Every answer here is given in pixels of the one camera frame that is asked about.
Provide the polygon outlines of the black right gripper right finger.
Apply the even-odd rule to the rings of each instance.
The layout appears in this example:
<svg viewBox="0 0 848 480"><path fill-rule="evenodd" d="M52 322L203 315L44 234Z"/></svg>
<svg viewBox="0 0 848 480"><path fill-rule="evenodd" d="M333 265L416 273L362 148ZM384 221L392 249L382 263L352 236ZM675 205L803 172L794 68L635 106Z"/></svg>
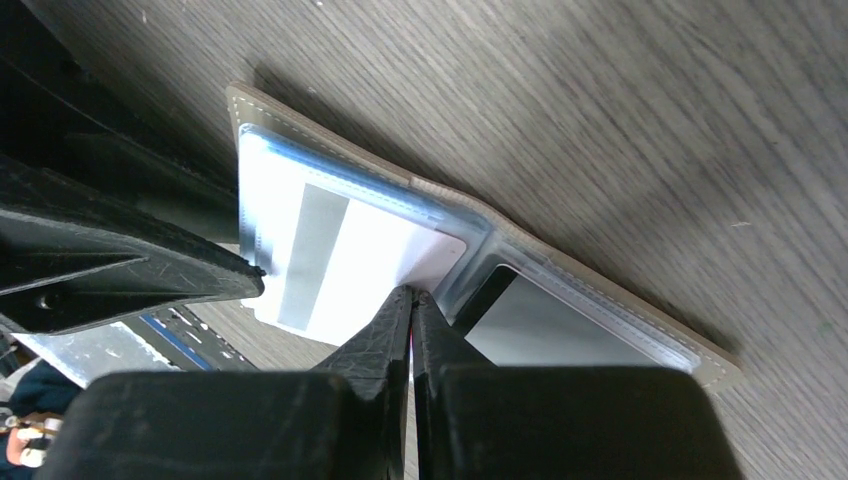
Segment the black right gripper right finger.
<svg viewBox="0 0 848 480"><path fill-rule="evenodd" d="M739 479L704 390L665 367L498 367L411 312L423 479Z"/></svg>

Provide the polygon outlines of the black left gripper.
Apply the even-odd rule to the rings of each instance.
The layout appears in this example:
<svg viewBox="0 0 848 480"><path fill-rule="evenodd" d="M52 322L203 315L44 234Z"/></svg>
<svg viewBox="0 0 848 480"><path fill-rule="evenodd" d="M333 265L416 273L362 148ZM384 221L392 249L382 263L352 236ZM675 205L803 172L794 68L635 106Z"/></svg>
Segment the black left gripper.
<svg viewBox="0 0 848 480"><path fill-rule="evenodd" d="M261 269L212 243L237 241L237 203L228 175L142 121L23 2L2 2L2 331L259 296Z"/></svg>

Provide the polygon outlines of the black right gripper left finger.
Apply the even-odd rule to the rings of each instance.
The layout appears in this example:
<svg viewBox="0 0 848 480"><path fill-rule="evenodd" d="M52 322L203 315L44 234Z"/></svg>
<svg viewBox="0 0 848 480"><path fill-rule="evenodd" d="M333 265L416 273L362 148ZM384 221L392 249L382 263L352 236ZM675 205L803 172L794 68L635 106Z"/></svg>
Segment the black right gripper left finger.
<svg viewBox="0 0 848 480"><path fill-rule="evenodd" d="M72 403L40 479L400 479L414 292L303 371L122 372Z"/></svg>

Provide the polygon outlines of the white magnetic stripe card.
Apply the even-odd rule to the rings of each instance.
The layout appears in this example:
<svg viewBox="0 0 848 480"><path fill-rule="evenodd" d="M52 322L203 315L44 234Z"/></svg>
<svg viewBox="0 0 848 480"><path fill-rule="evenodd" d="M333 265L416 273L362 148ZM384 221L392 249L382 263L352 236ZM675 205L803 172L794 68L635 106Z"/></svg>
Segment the white magnetic stripe card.
<svg viewBox="0 0 848 480"><path fill-rule="evenodd" d="M349 168L273 149L239 155L242 254L264 272L255 318L340 345L397 286L435 289L466 241L407 192Z"/></svg>

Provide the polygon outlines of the taupe leather card holder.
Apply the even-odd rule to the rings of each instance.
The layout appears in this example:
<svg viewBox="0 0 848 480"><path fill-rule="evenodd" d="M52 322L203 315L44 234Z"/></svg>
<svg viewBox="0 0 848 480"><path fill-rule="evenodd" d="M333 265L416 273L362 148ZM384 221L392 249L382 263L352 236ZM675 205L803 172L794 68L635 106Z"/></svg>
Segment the taupe leather card holder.
<svg viewBox="0 0 848 480"><path fill-rule="evenodd" d="M241 82L226 89L239 155L273 149L393 185L441 215L467 250L430 292L455 330L499 365L662 365L709 392L742 379L725 349L469 195L399 167Z"/></svg>

